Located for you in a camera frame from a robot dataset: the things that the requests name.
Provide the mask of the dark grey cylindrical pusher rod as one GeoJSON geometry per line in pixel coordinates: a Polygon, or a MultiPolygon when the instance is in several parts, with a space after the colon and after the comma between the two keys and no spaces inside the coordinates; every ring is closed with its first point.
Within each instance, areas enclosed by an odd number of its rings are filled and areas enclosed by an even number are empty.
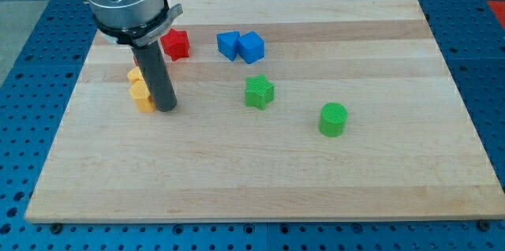
{"type": "Polygon", "coordinates": [[[155,108],[161,112],[173,110],[177,106],[177,97],[158,43],[133,47],[132,50],[155,108]]]}

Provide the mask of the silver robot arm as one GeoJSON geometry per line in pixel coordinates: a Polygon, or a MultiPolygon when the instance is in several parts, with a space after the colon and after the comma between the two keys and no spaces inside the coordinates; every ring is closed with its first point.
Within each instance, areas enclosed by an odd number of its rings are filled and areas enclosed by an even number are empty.
{"type": "Polygon", "coordinates": [[[174,20],[183,14],[180,4],[167,0],[83,0],[89,4],[98,29],[113,43],[131,47],[158,111],[177,106],[177,97],[159,45],[174,20]]]}

